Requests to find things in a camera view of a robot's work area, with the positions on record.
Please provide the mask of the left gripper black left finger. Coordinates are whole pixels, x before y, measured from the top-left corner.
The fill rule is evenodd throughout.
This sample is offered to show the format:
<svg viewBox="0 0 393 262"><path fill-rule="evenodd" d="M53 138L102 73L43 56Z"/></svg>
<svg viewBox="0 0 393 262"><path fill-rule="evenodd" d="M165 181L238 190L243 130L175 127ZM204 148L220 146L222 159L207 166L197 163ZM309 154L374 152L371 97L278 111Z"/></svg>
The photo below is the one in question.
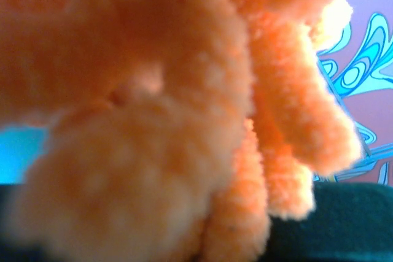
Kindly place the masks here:
<svg viewBox="0 0 393 262"><path fill-rule="evenodd" d="M42 261L41 251L37 248L20 249L6 241L4 217L6 216L6 199L14 188L13 185L1 184L1 261L33 262Z"/></svg>

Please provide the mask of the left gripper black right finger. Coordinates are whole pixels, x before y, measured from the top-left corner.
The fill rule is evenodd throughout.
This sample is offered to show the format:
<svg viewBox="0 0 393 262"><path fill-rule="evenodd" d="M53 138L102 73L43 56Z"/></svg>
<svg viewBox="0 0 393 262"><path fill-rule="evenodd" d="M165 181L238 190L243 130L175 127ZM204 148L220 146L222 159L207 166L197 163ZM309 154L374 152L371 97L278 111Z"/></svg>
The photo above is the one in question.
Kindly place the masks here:
<svg viewBox="0 0 393 262"><path fill-rule="evenodd" d="M392 188L318 182L316 210L273 220L267 261L392 261Z"/></svg>

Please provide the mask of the orange microfiber duster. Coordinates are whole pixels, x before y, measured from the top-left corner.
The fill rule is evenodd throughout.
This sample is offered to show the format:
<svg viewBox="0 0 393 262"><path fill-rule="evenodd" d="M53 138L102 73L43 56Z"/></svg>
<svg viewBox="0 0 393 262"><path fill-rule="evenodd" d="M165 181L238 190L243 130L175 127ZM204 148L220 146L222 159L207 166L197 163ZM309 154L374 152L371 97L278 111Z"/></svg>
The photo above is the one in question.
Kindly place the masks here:
<svg viewBox="0 0 393 262"><path fill-rule="evenodd" d="M254 261L361 156L316 53L347 0L1 0L1 126L49 129L4 239L64 261Z"/></svg>

